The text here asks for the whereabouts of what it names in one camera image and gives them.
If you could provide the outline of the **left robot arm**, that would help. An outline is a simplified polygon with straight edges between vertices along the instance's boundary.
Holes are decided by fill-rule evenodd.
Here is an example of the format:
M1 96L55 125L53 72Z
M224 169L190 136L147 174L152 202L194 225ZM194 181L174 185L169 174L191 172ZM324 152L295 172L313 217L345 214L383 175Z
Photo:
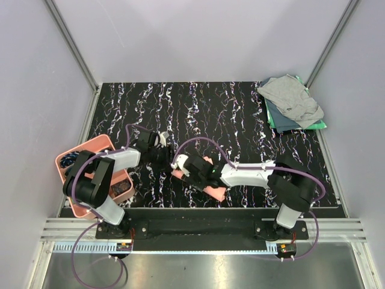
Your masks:
M168 168L173 159L168 136L166 131L142 131L128 146L116 149L102 134L57 156L63 194L75 217L101 219L98 229L115 238L130 235L131 221L120 207L135 193L128 169L145 164Z

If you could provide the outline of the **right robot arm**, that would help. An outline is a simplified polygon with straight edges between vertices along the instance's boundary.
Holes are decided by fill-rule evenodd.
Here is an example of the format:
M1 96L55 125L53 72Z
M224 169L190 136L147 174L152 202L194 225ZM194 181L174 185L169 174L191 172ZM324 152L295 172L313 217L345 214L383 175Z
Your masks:
M266 241L292 238L297 219L310 210L317 186L311 174L276 161L215 165L208 157L181 154L173 165L173 175L220 202L228 188L244 185L270 189L280 208L271 225L256 229L256 236Z

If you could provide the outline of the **pink satin napkin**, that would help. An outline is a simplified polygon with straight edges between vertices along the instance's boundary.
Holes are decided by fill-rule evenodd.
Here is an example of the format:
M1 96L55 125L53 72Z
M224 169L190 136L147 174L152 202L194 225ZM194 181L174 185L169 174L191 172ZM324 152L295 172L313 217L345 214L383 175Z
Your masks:
M208 160L211 164L213 164L212 160L208 157L203 157L205 160ZM172 173L171 173L175 178L177 179L180 179L181 181L182 180L182 177L183 177L183 173L180 171L180 170L172 170ZM212 188L212 187L208 187L206 189L204 189L203 191L201 192L204 192L206 194L208 194L210 197L218 200L219 202L222 202L225 198L225 192L226 192L226 186L224 184L222 184L221 187L218 187L218 188Z

